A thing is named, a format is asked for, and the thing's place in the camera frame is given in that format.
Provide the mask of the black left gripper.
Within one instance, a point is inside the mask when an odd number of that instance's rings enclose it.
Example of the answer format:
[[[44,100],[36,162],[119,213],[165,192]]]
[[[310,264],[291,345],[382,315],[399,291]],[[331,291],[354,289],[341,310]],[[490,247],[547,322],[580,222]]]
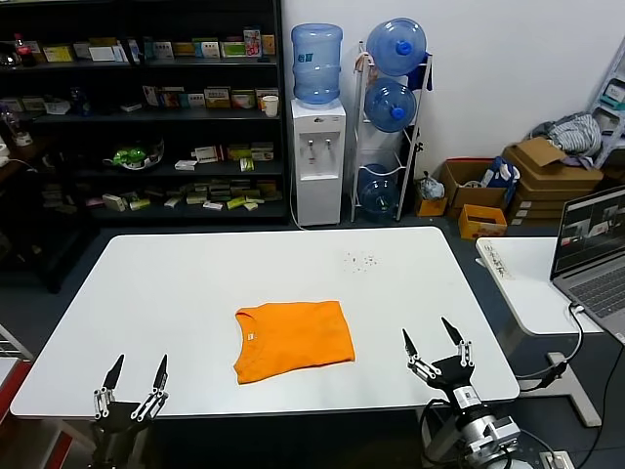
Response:
[[[114,389],[123,362],[124,356],[120,355],[107,372],[103,385],[94,391],[93,462],[144,462],[151,420],[158,415],[169,397],[165,390],[168,357],[164,355],[152,389],[141,403],[115,401]]]

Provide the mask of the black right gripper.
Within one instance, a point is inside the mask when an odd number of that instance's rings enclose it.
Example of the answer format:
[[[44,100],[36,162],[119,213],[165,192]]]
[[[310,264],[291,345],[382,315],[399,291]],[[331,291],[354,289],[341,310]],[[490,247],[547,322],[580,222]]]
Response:
[[[471,378],[473,366],[473,343],[465,340],[460,331],[445,317],[441,318],[451,341],[457,348],[458,356],[434,362],[422,359],[409,334],[402,331],[404,348],[407,354],[407,367],[421,380],[427,380],[429,387],[442,391],[453,408],[469,408],[481,404],[481,399]]]

